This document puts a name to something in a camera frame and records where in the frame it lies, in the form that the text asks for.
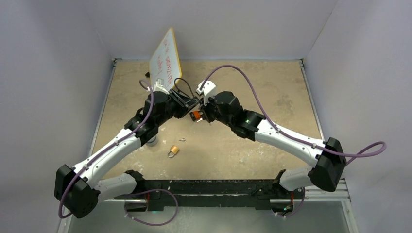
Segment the black cable padlock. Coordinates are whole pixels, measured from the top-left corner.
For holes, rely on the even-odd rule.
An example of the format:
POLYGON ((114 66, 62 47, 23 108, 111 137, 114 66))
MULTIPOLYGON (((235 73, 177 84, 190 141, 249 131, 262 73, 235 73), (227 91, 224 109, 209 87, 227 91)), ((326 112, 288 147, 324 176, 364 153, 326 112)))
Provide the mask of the black cable padlock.
POLYGON ((175 78, 175 80, 173 81, 173 86, 176 91, 182 94, 184 97, 199 101, 199 98, 194 94, 194 91, 192 90, 187 80, 183 78, 175 78))

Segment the brass padlock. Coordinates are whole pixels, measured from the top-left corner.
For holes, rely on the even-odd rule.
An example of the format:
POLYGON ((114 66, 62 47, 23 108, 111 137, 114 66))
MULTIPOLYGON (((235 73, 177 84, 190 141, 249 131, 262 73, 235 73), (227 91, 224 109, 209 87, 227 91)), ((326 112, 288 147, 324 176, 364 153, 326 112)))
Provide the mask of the brass padlock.
POLYGON ((177 146, 173 145, 171 146, 169 152, 167 153, 167 156, 169 158, 173 158, 179 151, 180 149, 177 146))

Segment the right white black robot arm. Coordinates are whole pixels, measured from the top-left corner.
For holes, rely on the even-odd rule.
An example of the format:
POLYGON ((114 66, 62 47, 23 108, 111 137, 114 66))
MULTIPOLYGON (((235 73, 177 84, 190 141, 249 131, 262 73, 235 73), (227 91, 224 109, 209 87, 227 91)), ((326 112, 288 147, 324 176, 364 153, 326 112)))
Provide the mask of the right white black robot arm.
POLYGON ((278 173, 273 184, 276 196, 283 198, 291 191, 312 185, 327 192, 336 190, 346 166, 346 159, 334 155, 343 151, 337 139, 324 142, 308 138, 306 145, 301 142, 306 136, 278 126, 260 113, 243 109, 229 91, 210 97, 200 105, 200 112, 206 121, 221 122, 238 137, 274 146, 306 163, 304 167, 278 173))

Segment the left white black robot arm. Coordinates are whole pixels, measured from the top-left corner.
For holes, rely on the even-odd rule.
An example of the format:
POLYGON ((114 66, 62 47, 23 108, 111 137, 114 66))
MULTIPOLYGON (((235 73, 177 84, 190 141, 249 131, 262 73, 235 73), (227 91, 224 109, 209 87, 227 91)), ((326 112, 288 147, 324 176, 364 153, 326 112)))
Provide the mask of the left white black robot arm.
POLYGON ((83 218, 97 204, 114 197, 142 197, 145 185, 138 172, 129 170, 110 179, 103 176, 127 155, 154 142, 162 124, 173 117, 183 118, 198 103, 197 97, 186 97, 173 89, 168 93, 151 92, 144 106, 109 143, 74 166, 58 168, 54 196, 60 201, 59 217, 66 217, 63 208, 76 218, 83 218))

